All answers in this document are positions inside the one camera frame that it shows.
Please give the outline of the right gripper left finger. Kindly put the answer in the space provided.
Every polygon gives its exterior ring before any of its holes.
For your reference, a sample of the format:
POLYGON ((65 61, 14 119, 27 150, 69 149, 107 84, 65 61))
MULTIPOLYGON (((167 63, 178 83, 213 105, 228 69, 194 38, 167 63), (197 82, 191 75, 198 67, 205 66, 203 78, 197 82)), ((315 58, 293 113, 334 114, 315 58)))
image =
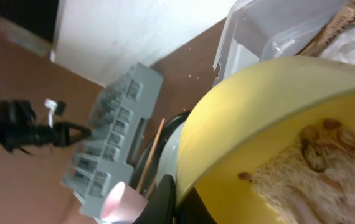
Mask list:
POLYGON ((175 207, 176 185, 166 174, 154 190, 149 202, 133 224, 172 224, 175 207))

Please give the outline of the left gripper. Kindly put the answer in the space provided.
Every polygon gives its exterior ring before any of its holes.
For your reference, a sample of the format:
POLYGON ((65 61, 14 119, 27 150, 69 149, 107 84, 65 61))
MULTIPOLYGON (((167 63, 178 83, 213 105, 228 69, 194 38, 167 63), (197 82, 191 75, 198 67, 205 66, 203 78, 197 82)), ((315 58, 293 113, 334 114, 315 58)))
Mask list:
POLYGON ((91 133, 91 129, 67 121, 56 122, 53 127, 38 125, 33 130, 31 144, 35 146, 52 144, 56 147, 67 147, 84 140, 91 133))

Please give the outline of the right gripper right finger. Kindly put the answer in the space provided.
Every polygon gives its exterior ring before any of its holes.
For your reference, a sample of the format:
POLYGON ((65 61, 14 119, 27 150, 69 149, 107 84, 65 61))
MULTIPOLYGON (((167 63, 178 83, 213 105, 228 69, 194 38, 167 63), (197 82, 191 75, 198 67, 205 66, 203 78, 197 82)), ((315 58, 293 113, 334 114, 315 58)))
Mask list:
POLYGON ((177 210, 178 224, 217 224, 204 205, 200 195, 192 188, 177 210))

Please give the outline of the pink cup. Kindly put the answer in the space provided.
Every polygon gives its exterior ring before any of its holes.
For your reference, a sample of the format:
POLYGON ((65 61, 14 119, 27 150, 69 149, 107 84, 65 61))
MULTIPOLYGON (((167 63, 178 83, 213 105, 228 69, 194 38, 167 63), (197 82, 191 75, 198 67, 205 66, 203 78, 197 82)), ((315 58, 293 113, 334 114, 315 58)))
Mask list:
POLYGON ((148 200, 124 182, 117 183, 106 197, 100 218, 105 222, 133 223, 148 200))

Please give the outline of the yellow bowl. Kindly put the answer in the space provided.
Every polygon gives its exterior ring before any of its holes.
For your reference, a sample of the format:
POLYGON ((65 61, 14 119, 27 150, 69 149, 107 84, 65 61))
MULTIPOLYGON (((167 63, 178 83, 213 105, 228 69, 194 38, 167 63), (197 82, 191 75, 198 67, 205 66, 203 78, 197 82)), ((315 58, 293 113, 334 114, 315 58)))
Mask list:
POLYGON ((181 134, 176 203, 192 188, 217 223, 285 223, 239 172, 286 149, 307 125, 337 119, 355 132, 355 66, 295 56, 256 63, 213 87, 181 134))

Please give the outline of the food scraps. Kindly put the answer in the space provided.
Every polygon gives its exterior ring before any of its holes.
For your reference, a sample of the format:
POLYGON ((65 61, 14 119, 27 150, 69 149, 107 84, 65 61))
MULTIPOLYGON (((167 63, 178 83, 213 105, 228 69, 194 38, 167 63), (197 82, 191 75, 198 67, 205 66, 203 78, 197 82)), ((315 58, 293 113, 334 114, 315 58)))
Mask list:
POLYGON ((355 223, 355 132, 337 119, 305 126, 286 149, 237 177, 285 223, 355 223))

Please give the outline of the gold snack wrapper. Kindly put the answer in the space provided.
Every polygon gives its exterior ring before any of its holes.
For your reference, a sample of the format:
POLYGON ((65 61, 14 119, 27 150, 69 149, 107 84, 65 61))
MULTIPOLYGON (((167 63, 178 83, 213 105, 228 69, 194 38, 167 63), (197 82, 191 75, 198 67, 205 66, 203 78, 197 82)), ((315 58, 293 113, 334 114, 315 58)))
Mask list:
POLYGON ((355 26, 355 0, 348 1, 297 55, 318 56, 351 26, 355 26))

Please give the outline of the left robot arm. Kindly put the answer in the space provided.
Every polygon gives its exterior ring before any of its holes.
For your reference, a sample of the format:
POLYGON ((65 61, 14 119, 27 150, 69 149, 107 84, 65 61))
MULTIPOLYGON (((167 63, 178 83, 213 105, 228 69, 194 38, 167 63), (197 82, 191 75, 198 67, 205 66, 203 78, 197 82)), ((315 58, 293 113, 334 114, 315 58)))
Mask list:
POLYGON ((68 147, 91 135, 92 131, 85 126, 68 121, 54 121, 55 115, 63 115, 67 106, 65 102, 46 99, 44 105, 49 109, 48 123, 39 124, 29 100, 0 101, 0 145, 7 152, 12 153, 18 149, 31 155, 22 147, 49 144, 68 147))

